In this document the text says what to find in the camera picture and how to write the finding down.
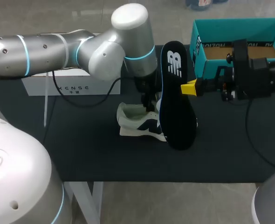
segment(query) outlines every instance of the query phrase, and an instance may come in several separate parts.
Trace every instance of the black tabletop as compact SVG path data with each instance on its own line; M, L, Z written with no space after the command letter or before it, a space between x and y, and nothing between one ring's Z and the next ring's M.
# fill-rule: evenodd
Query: black tabletop
M161 48L156 47L158 57ZM190 58L188 66L193 79ZM102 97L71 99L92 103ZM46 128L44 97L29 97L20 80L0 81L1 112L44 144L63 181L263 182L275 172L247 140L246 105L222 102L217 92L190 100L199 123L197 138L190 149L176 151L151 137L119 136L119 103L140 103L130 80L121 82L121 95L109 96L92 109L50 97ZM255 147L275 163L275 95L253 101L249 134Z

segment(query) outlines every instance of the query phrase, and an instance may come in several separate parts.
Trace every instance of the sneaker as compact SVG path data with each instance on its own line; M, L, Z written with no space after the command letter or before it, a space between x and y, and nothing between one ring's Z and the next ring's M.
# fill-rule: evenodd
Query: sneaker
M121 136L149 135L160 141L166 141L161 131L158 112L147 112L143 105L120 103L117 109L117 121Z

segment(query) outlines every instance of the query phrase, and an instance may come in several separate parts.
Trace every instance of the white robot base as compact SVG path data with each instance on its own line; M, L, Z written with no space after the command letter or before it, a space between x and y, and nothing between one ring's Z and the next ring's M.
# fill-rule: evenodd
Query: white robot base
M0 224L70 224L71 205L43 145L0 119Z

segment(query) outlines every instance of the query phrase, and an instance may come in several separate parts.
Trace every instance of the table leg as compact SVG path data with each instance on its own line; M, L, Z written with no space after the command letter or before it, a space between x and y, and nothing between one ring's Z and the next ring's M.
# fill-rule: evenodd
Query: table leg
M92 197L95 203L96 210L98 211L99 217L101 214L102 193L103 182L94 182Z
M82 213L88 224L100 224L99 212L87 182L69 182Z

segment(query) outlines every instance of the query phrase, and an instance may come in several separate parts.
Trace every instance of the shoe insole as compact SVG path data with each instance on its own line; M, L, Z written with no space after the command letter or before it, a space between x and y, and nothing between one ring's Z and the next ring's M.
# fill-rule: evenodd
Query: shoe insole
M161 51L162 96L159 119L162 132L172 148L188 149L194 142L197 119L181 85L187 83L187 51L178 41Z

